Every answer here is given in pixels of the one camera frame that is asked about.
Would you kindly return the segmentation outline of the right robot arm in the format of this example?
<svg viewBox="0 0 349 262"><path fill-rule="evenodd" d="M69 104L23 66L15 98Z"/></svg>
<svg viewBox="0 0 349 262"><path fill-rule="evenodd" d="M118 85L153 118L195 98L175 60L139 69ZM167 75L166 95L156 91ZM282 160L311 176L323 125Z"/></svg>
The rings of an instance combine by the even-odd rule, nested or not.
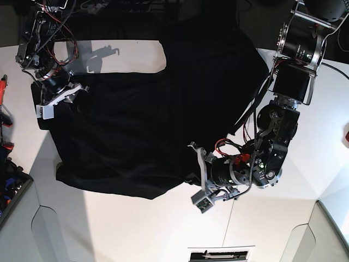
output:
<svg viewBox="0 0 349 262"><path fill-rule="evenodd" d="M35 105L47 105L59 95L64 102L73 103L78 93L89 90L75 82L67 68L79 57L77 40L68 26L76 5L77 1L31 1L22 14L15 61L33 79ZM73 46L66 59L59 59L55 53L59 41Z"/></svg>

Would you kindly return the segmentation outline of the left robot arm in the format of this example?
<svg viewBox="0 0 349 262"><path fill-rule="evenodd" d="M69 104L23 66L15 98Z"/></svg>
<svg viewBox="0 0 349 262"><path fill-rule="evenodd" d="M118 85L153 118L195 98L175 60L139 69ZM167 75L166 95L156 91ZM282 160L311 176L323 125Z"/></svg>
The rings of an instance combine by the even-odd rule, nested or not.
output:
<svg viewBox="0 0 349 262"><path fill-rule="evenodd" d="M191 200L201 211L216 201L236 200L239 186L266 188L278 183L288 146L297 127L298 105L311 103L317 71L327 47L327 38L348 18L348 1L296 1L288 23L280 29L272 69L254 102L233 126L245 128L254 122L254 136L237 145L238 154L218 157L198 147L200 176L189 182L201 189Z"/></svg>

